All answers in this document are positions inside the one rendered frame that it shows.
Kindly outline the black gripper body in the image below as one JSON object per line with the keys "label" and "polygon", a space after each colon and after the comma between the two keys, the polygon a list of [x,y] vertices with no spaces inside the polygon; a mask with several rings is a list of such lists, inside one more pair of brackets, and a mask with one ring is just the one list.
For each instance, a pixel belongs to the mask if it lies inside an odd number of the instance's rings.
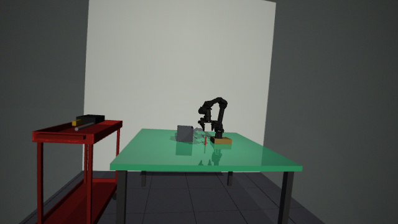
{"label": "black gripper body", "polygon": [[213,121],[211,120],[210,114],[205,114],[204,117],[205,117],[205,120],[198,121],[198,123],[200,123],[200,124],[204,124],[204,123],[216,124],[216,123],[218,123],[217,120],[213,120]]}

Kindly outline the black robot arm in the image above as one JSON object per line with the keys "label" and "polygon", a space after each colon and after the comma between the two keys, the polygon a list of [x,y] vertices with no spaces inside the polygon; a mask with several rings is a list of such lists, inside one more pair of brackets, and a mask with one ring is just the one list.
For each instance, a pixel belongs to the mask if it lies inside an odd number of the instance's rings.
{"label": "black robot arm", "polygon": [[211,101],[205,101],[203,106],[201,106],[198,110],[199,114],[211,114],[211,107],[215,104],[218,103],[219,107],[220,107],[220,111],[219,111],[219,115],[218,115],[218,120],[214,127],[215,130],[215,138],[217,139],[222,139],[222,135],[224,132],[223,129],[223,124],[222,124],[222,120],[223,120],[223,115],[224,115],[224,109],[227,107],[228,102],[224,99],[222,99],[222,97],[217,97],[214,100]]}

